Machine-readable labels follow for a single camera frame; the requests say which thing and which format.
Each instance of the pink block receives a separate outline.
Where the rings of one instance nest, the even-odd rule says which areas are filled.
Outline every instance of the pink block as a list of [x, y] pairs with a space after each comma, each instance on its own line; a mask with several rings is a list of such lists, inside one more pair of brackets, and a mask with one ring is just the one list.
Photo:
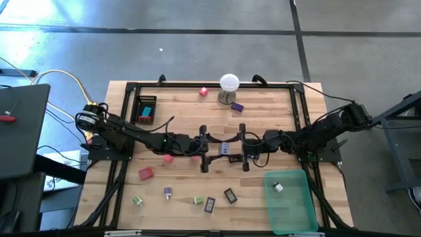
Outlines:
[[199, 94], [202, 95], [203, 97], [206, 96], [208, 94], [208, 89], [206, 88], [200, 89]]
[[171, 155], [164, 155], [164, 161], [171, 163], [173, 160], [173, 157]]
[[192, 161], [199, 161], [200, 160], [200, 156], [194, 156], [194, 157], [191, 157], [191, 160]]

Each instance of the gray concrete floor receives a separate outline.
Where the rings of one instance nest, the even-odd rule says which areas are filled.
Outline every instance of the gray concrete floor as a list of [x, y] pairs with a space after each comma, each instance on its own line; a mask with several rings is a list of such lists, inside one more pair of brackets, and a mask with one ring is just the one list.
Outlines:
[[[419, 1], [296, 0], [296, 4], [302, 30], [421, 30]], [[0, 14], [0, 23], [294, 29], [287, 0], [11, 0]], [[365, 104], [372, 115], [421, 89], [421, 38], [304, 37], [303, 41], [312, 82], [321, 82], [326, 93]], [[104, 100], [109, 80], [157, 80], [160, 74], [169, 80], [216, 81], [230, 72], [243, 81], [250, 81], [254, 74], [268, 81], [303, 81], [295, 36], [0, 32], [0, 45], [0, 55], [20, 68], [73, 73], [95, 101]], [[27, 84], [19, 78], [2, 77], [0, 81], [12, 86]], [[82, 93], [71, 78], [51, 74], [41, 81], [52, 85], [49, 99], [69, 113], [74, 115], [84, 106]], [[326, 102], [328, 109], [343, 105], [333, 99]], [[406, 192], [384, 192], [397, 181], [397, 171], [383, 132], [346, 133], [341, 138], [349, 139], [341, 154], [355, 226], [419, 235], [421, 218]], [[78, 141], [46, 117], [39, 144], [65, 150], [75, 149]]]

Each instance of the transparent green bin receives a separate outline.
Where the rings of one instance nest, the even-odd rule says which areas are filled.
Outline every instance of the transparent green bin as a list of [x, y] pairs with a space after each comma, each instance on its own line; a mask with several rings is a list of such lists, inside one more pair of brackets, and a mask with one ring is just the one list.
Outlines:
[[[274, 184], [284, 188], [276, 192]], [[272, 231], [277, 234], [316, 232], [318, 223], [309, 184], [303, 170], [274, 171], [264, 175], [264, 192]]]

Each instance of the wooden tabletop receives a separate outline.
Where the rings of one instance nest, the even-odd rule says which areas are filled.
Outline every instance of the wooden tabletop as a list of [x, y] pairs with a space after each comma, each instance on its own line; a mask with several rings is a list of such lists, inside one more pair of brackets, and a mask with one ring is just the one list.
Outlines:
[[[107, 102], [109, 112], [119, 115], [122, 108], [126, 81], [111, 81]], [[320, 83], [308, 85], [321, 90]], [[199, 127], [207, 125], [207, 131], [221, 140], [231, 138], [238, 132], [240, 123], [245, 123], [248, 132], [260, 137], [265, 130], [295, 130], [289, 91], [282, 89], [238, 89], [236, 102], [244, 105], [242, 113], [231, 110], [229, 105], [218, 102], [219, 89], [210, 88], [206, 97], [199, 96], [198, 88], [142, 88], [141, 95], [156, 95], [157, 106], [153, 125], [141, 125], [144, 129], [157, 127], [171, 116], [175, 119], [168, 130], [174, 133], [197, 136]], [[305, 90], [311, 121], [326, 112], [321, 94], [308, 88]], [[133, 96], [129, 107], [132, 108]], [[218, 144], [210, 144], [209, 155], [218, 153]], [[230, 144], [230, 153], [240, 153], [241, 144]], [[258, 163], [263, 165], [266, 156]], [[165, 163], [162, 156], [155, 155], [141, 143], [136, 143], [130, 161], [126, 184], [122, 196], [118, 228], [160, 230], [270, 230], [268, 211], [264, 196], [263, 176], [268, 171], [301, 169], [294, 155], [281, 151], [270, 155], [265, 168], [250, 163], [250, 171], [243, 172], [241, 163], [229, 164], [227, 159], [213, 161], [209, 172], [200, 172], [200, 161], [187, 157], [175, 157]], [[87, 219], [104, 195], [110, 162], [100, 161], [89, 169], [81, 195], [75, 224]], [[152, 167], [154, 177], [141, 181], [138, 170]], [[344, 183], [340, 172], [329, 163], [320, 164], [320, 172], [326, 199], [338, 215], [353, 225]], [[166, 200], [164, 188], [172, 188], [172, 197]], [[230, 204], [224, 190], [231, 188], [238, 201]], [[143, 199], [144, 206], [136, 206], [134, 196]], [[213, 213], [204, 212], [204, 205], [192, 204], [194, 197], [215, 198]], [[111, 200], [108, 220], [112, 217], [114, 197]], [[320, 206], [315, 200], [316, 215], [320, 224]]]

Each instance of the white ball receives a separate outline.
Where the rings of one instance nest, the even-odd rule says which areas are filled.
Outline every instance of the white ball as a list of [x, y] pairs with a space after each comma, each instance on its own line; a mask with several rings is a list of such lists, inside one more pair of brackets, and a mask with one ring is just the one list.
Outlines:
[[227, 92], [233, 92], [239, 87], [239, 79], [234, 74], [225, 74], [219, 81], [221, 88]]

